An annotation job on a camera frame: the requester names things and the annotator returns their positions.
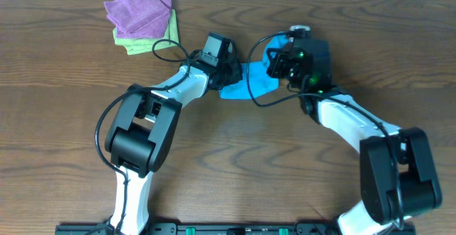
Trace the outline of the blue microfiber cloth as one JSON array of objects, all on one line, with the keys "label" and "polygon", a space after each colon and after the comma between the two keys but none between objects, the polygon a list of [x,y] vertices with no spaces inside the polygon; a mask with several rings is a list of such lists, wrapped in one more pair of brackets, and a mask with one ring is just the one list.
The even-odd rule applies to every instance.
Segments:
[{"label": "blue microfiber cloth", "polygon": [[[249,65],[249,84],[255,98],[270,93],[279,87],[279,79],[271,78],[266,70],[269,60],[266,56],[268,48],[282,48],[289,42],[285,36],[275,36],[266,45],[261,61],[251,62]],[[249,100],[250,94],[247,87],[247,64],[242,63],[243,78],[234,85],[228,85],[219,91],[221,99],[226,100]]]}]

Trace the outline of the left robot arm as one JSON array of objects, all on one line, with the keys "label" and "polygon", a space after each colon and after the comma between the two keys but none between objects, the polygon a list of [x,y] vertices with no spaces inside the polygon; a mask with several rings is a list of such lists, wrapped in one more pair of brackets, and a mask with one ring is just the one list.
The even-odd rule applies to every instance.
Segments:
[{"label": "left robot arm", "polygon": [[148,223],[152,178],[165,161],[181,110],[209,90],[238,83],[242,66],[201,55],[184,62],[178,72],[151,88],[128,88],[105,139],[110,163],[117,169],[115,210],[108,234],[141,234]]}]

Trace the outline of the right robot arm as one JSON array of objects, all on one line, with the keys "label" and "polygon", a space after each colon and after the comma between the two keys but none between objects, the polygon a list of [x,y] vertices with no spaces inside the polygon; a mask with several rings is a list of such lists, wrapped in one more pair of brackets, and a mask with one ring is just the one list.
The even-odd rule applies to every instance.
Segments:
[{"label": "right robot arm", "polygon": [[267,73],[286,78],[304,112],[359,154],[361,201],[337,218],[329,234],[388,234],[442,204],[428,137],[417,127],[383,122],[332,81],[327,50],[270,48]]}]

